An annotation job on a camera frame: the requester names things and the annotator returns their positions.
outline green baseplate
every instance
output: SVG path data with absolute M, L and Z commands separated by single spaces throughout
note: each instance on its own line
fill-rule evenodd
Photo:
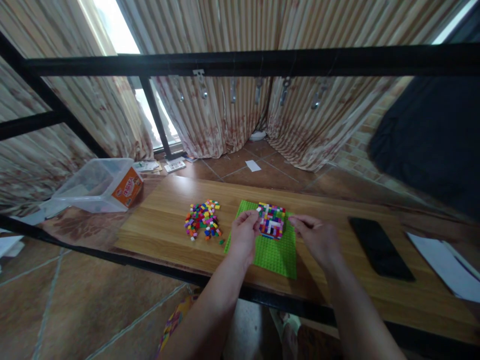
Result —
M 257 203 L 242 200 L 236 213 L 236 218 L 246 210 L 255 210 Z M 292 215 L 287 212 L 285 215 L 285 229 L 280 240 L 273 240 L 263 236 L 255 239 L 255 259 L 253 264 L 261 268 L 273 271 L 290 279 L 297 279 L 297 251 L 295 247 L 295 230 L 289 224 L 287 218 Z M 232 233 L 228 236 L 225 245 L 225 254 L 229 252 Z

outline metal frame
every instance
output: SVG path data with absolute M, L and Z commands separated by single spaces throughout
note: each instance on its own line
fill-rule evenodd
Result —
M 29 59 L 38 76 L 479 76 L 480 44 Z
M 363 47 L 341 49 L 194 53 L 172 55 L 123 55 L 105 57 L 24 59 L 0 33 L 0 56 L 52 109 L 43 114 L 0 124 L 0 140 L 52 125 L 65 123 L 99 157 L 105 150 L 80 124 L 70 110 L 42 80 L 41 76 L 139 76 L 148 105 L 158 127 L 167 158 L 170 151 L 160 113 L 150 85 L 151 76 L 193 76 L 203 69 L 210 77 L 305 77 L 305 76 L 479 76 L 480 44 Z M 0 228 L 47 243 L 72 249 L 122 265 L 130 265 L 198 286 L 208 276 L 162 266 L 58 241 L 46 231 L 0 215 Z M 314 321 L 335 326 L 330 307 L 243 286 L 240 298 L 264 304 Z M 398 344 L 408 350 L 436 358 L 473 358 L 474 345 L 404 325 L 385 322 Z
M 1 214 L 0 228 L 9 229 L 18 234 L 23 234 L 34 239 L 42 240 L 46 243 L 71 249 L 79 253 L 110 261 L 112 263 L 133 266 L 135 268 L 147 270 L 170 278 L 175 278 L 200 287 L 205 287 L 210 280 L 209 276 L 195 274 L 125 255 L 114 254 L 89 247 L 70 245 L 57 240 L 46 231 L 36 226 L 25 224 L 21 221 Z M 313 302 L 295 299 L 288 296 L 282 296 L 245 285 L 241 287 L 239 297 L 247 301 L 262 304 L 270 308 L 279 309 L 281 311 L 295 314 L 302 318 L 310 319 L 322 324 L 333 327 L 337 326 L 334 310 L 328 306 L 318 305 Z M 475 345 L 448 337 L 436 335 L 390 321 L 385 321 L 385 324 L 401 348 L 415 351 L 420 355 L 429 358 L 475 359 L 475 356 L 479 351 L 479 348 Z

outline colorful brick pile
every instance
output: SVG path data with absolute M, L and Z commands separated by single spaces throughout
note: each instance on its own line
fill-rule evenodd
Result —
M 284 233 L 285 209 L 259 202 L 256 210 L 260 214 L 260 232 L 262 236 L 280 240 Z
M 214 236 L 221 236 L 222 232 L 219 228 L 219 221 L 215 214 L 215 210 L 219 210 L 218 201 L 208 199 L 203 204 L 190 205 L 190 213 L 185 219 L 186 234 L 190 236 L 190 240 L 195 241 L 198 237 L 198 231 L 205 228 L 205 240 L 209 240 Z

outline orange label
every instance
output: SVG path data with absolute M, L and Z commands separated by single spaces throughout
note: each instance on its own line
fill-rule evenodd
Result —
M 135 197 L 137 197 L 143 183 L 144 181 L 140 178 L 134 168 L 131 167 L 111 195 L 129 208 L 134 202 Z

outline black smartphone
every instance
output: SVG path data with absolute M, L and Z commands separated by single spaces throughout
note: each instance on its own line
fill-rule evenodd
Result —
M 409 282 L 416 280 L 378 222 L 359 217 L 348 220 L 377 274 Z

